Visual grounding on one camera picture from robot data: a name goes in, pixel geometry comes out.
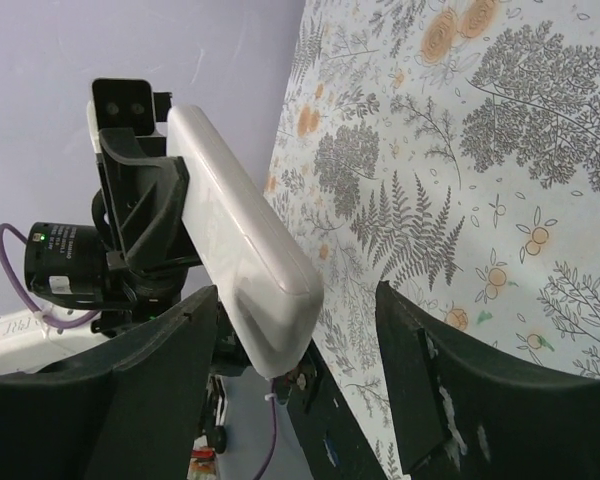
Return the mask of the grey white remote control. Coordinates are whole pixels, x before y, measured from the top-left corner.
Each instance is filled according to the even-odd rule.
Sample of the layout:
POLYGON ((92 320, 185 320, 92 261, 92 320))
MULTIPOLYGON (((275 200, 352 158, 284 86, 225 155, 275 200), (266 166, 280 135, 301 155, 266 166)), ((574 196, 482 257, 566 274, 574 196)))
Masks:
POLYGON ((282 376, 311 342, 321 275, 200 107, 171 108, 167 127, 189 174, 182 223, 253 368, 282 376))

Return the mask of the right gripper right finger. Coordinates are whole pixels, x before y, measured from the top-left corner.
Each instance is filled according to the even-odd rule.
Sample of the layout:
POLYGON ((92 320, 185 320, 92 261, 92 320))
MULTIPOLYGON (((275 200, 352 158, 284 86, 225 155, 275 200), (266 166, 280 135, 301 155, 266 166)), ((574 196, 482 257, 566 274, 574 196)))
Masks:
POLYGON ((376 332, 413 479, 600 479, 600 380, 485 344, 381 282, 376 332))

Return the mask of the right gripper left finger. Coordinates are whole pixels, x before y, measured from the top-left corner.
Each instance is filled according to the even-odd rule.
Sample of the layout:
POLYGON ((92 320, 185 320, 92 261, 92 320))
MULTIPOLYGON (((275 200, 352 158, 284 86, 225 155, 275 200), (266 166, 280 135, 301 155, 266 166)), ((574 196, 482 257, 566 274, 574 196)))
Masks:
POLYGON ((184 479, 217 290, 40 373, 0 376, 0 479, 184 479))

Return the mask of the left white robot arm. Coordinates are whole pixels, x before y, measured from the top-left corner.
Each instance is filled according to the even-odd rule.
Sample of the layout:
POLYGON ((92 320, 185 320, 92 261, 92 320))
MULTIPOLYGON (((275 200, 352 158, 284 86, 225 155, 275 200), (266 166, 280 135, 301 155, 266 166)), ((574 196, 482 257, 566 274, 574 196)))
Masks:
POLYGON ((0 225, 0 262, 24 303, 0 315, 0 376, 33 373, 151 321, 201 261, 180 215, 189 176, 165 136, 104 129, 87 225, 0 225))

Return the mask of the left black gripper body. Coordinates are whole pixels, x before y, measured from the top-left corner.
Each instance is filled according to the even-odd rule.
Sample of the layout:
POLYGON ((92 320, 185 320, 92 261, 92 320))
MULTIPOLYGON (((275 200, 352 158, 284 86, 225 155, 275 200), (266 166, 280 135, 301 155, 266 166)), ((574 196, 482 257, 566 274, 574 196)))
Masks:
POLYGON ((96 155, 109 239, 99 310, 168 309, 181 298, 176 254, 189 174, 178 156, 102 149, 96 155))

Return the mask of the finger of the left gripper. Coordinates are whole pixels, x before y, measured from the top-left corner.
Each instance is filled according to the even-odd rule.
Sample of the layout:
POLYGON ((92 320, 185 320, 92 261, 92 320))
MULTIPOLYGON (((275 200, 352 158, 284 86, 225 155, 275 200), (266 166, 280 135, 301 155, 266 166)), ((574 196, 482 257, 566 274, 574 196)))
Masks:
POLYGON ((115 244, 132 270, 156 270, 176 244, 189 174, 179 156, 147 156, 131 128, 99 133, 115 244))

